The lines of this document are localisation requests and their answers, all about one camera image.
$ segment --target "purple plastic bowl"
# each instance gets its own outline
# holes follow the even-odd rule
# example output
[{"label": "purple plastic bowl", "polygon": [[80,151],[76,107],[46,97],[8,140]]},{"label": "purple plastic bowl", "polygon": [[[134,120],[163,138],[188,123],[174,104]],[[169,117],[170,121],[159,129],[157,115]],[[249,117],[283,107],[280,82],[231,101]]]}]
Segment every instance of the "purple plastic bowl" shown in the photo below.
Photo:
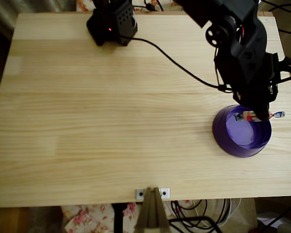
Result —
[{"label": "purple plastic bowl", "polygon": [[227,153],[247,158],[259,153],[272,135],[269,121],[236,121],[234,113],[251,111],[241,105],[231,105],[222,109],[214,118],[212,132],[219,146]]}]

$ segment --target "robotic arm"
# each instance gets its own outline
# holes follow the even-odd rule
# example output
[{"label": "robotic arm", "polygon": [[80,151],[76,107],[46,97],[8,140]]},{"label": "robotic arm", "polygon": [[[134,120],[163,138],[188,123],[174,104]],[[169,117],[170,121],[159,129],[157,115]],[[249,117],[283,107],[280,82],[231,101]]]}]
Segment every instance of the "robotic arm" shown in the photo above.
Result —
[{"label": "robotic arm", "polygon": [[224,82],[220,88],[229,84],[235,101],[268,120],[280,72],[291,72],[291,59],[279,62],[277,53],[265,52],[267,35],[257,17],[258,0],[176,1],[200,27],[212,22],[206,39],[218,49],[214,62]]},{"label": "robotic arm", "polygon": [[[257,17],[258,0],[176,0],[200,26],[208,21],[207,41],[218,49],[214,59],[224,84],[239,104],[250,107],[260,120],[269,119],[269,103],[278,94],[281,71],[291,72],[291,58],[279,61],[265,51],[267,35]],[[97,7],[87,28],[98,45],[117,41],[126,46],[137,32],[131,0],[94,0]]]}]

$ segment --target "black wire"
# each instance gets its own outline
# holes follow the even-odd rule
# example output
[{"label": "black wire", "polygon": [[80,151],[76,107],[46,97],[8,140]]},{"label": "black wire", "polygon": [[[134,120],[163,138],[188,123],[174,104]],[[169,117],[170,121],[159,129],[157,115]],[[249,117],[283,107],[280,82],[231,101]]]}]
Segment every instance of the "black wire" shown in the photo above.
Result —
[{"label": "black wire", "polygon": [[267,224],[266,226],[264,226],[259,232],[265,231],[267,228],[269,228],[270,226],[272,226],[275,222],[277,222],[278,220],[280,220],[284,215],[286,215],[290,211],[291,211],[291,206],[285,212],[283,212],[281,215],[279,215],[277,218],[275,218],[273,221],[271,221],[269,224]]},{"label": "black wire", "polygon": [[[213,59],[215,59],[215,57],[217,56],[217,52],[218,52],[218,48],[215,48]],[[219,86],[220,83],[219,83],[218,69],[217,69],[217,66],[215,64],[214,64],[214,71],[215,71],[215,76],[217,77],[217,83],[218,83],[218,86]]]},{"label": "black wire", "polygon": [[222,233],[222,231],[220,230],[220,228],[214,223],[214,221],[207,216],[197,216],[197,217],[185,217],[185,218],[176,218],[176,219],[170,219],[169,223],[172,222],[182,222],[182,221],[197,221],[197,220],[205,220],[208,221],[210,223],[211,226],[214,227],[214,230],[217,231],[217,233]]},{"label": "black wire", "polygon": [[[214,50],[214,56],[213,56],[213,59],[215,59],[215,57],[217,56],[217,53],[218,53],[218,48],[215,48]],[[225,84],[220,84],[219,82],[219,75],[218,75],[218,68],[217,66],[215,65],[214,63],[214,72],[215,72],[215,76],[217,77],[217,83],[218,83],[218,86],[219,87],[223,87],[222,91],[224,93],[233,93],[232,91],[226,91],[226,90],[231,90],[230,88],[227,88]]]},{"label": "black wire", "polygon": [[269,1],[266,1],[266,0],[261,0],[261,1],[264,2],[264,3],[270,4],[270,5],[272,5],[272,6],[276,7],[276,8],[279,8],[279,9],[285,11],[285,12],[291,13],[291,10],[285,9],[285,8],[281,7],[280,5],[276,5],[276,4],[274,4],[272,2],[269,2]]},{"label": "black wire", "polygon": [[[207,200],[205,200],[205,201],[206,201],[206,207],[205,207],[205,210],[204,210],[204,213],[203,213],[202,217],[205,216],[206,209],[207,209]],[[184,213],[183,213],[182,210],[181,210],[181,206],[180,206],[179,202],[178,202],[178,201],[172,201],[172,202],[175,204],[176,207],[179,208],[179,211],[180,211],[180,213],[183,215],[183,217],[186,218],[186,216],[184,215]],[[171,203],[172,210],[173,210],[174,214],[176,215],[176,217],[177,217],[177,218],[180,218],[180,215],[179,215],[179,214],[174,210],[173,203]],[[222,211],[221,211],[221,213],[220,213],[220,215],[219,215],[219,218],[218,218],[218,220],[215,222],[215,225],[216,225],[216,226],[218,225],[218,223],[222,223],[222,222],[224,221],[224,219],[225,219],[225,218],[227,217],[227,215],[228,215],[228,212],[229,212],[230,206],[229,206],[228,209],[226,210],[226,212],[225,212],[223,218],[221,219],[221,217],[222,217],[222,215],[223,215],[223,212],[224,212],[224,209],[225,209],[225,205],[226,205],[226,199],[224,199],[223,207],[222,207]],[[196,224],[193,224],[192,222],[187,221],[187,222],[190,224],[190,226],[184,224],[183,221],[181,222],[182,225],[185,227],[185,229],[187,229],[187,230],[188,230],[189,232],[191,232],[191,233],[194,233],[194,232],[192,232],[192,231],[191,231],[190,229],[188,229],[188,228],[198,228],[198,229],[201,229],[201,230],[210,230],[210,229],[211,229],[208,233],[211,233],[211,232],[213,232],[213,231],[215,230],[215,228],[214,228],[213,226],[209,226],[209,227],[198,227],[198,224],[199,224],[202,220],[199,220],[199,222],[196,223]]]},{"label": "black wire", "polygon": [[161,11],[164,11],[164,9],[163,9],[163,7],[162,7],[162,5],[161,5],[161,3],[160,3],[160,1],[159,0],[156,0],[157,1],[157,3],[159,4],[159,6],[160,6],[160,9],[161,9]]},{"label": "black wire", "polygon": [[141,8],[146,8],[145,6],[133,6],[133,7],[141,7]]},{"label": "black wire", "polygon": [[[288,4],[282,4],[282,5],[279,5],[279,6],[281,6],[281,7],[285,7],[285,6],[291,6],[291,3],[288,3]],[[276,10],[278,7],[276,6],[276,7],[274,7],[274,8],[272,8],[271,10],[269,10],[269,11],[273,11],[273,10]]]},{"label": "black wire", "polygon": [[156,0],[156,1],[157,1],[158,5],[160,6],[161,11],[164,11],[164,9],[163,9],[163,7],[162,7],[160,1],[159,1],[159,0]]},{"label": "black wire", "polygon": [[128,36],[124,36],[124,35],[120,35],[120,37],[125,38],[125,39],[130,39],[130,40],[139,40],[139,41],[143,41],[146,42],[152,46],[154,46],[155,48],[157,48],[162,54],[164,54],[165,57],[167,57],[173,64],[175,64],[176,66],[178,66],[180,69],[182,69],[184,72],[186,72],[187,74],[189,74],[191,77],[193,77],[194,79],[196,79],[197,81],[200,81],[202,84],[212,87],[212,88],[216,88],[218,89],[218,86],[216,85],[212,85],[202,79],[200,79],[199,77],[195,76],[194,74],[192,74],[190,71],[188,71],[187,69],[185,69],[184,67],[182,67],[181,65],[179,65],[177,62],[175,62],[170,56],[168,56],[163,50],[161,50],[160,47],[158,47],[156,44],[152,43],[151,41],[145,40],[145,39],[140,39],[140,38],[134,38],[134,37],[128,37]]},{"label": "black wire", "polygon": [[291,32],[288,32],[288,31],[285,31],[285,30],[282,30],[282,29],[278,29],[278,31],[282,32],[282,33],[288,33],[288,34],[291,34]]},{"label": "black wire", "polygon": [[[206,210],[207,210],[207,206],[208,206],[208,202],[207,202],[207,200],[205,200],[205,202],[206,202],[206,205],[205,205],[205,209],[204,209],[204,212],[203,212],[203,214],[202,214],[202,217],[204,217],[205,216],[205,213],[206,213]],[[179,202],[178,201],[175,201],[175,205],[176,205],[176,207],[178,207],[179,208],[179,211],[180,211],[180,213],[182,214],[182,216],[183,217],[186,217],[185,216],[185,214],[183,213],[183,211],[181,210],[181,206],[180,206],[180,204],[179,204]],[[205,229],[205,228],[203,228],[203,227],[198,227],[198,225],[201,223],[201,221],[202,220],[199,220],[196,224],[194,224],[194,223],[191,223],[191,222],[188,222],[189,224],[190,224],[190,226],[188,226],[188,225],[186,225],[186,227],[185,228],[198,228],[198,229]]]}]

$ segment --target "floral fabric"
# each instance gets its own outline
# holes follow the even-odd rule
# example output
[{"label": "floral fabric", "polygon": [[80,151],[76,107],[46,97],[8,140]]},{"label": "floral fabric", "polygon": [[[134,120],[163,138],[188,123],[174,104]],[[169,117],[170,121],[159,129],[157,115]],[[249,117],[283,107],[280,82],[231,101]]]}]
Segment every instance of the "floral fabric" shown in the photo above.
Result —
[{"label": "floral fabric", "polygon": [[[158,3],[156,0],[146,0],[146,2],[151,3],[154,6],[157,6]],[[93,0],[77,0],[77,11],[78,12],[86,12],[93,11],[95,6],[93,4]],[[164,9],[176,6],[177,4],[172,0],[160,0],[160,3]],[[144,6],[144,0],[132,0],[132,4],[136,6]],[[147,11],[145,8],[135,8],[135,11]]]},{"label": "floral fabric", "polygon": [[[170,202],[163,202],[168,219],[174,218]],[[181,201],[181,205],[189,207],[192,201]],[[123,211],[123,233],[133,233],[137,223],[141,205],[129,203]],[[70,205],[62,206],[64,216],[70,220],[65,226],[67,233],[106,233],[113,232],[114,210],[111,204],[102,205]]]}]

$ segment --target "metal clamp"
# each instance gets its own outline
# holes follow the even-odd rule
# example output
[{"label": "metal clamp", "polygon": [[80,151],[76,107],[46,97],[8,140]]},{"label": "metal clamp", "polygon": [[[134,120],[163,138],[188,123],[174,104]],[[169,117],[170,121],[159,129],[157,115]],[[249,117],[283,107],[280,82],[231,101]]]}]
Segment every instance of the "metal clamp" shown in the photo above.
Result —
[{"label": "metal clamp", "polygon": [[[161,199],[170,199],[169,188],[159,188]],[[146,194],[146,189],[136,189],[136,199],[144,200]]]}]

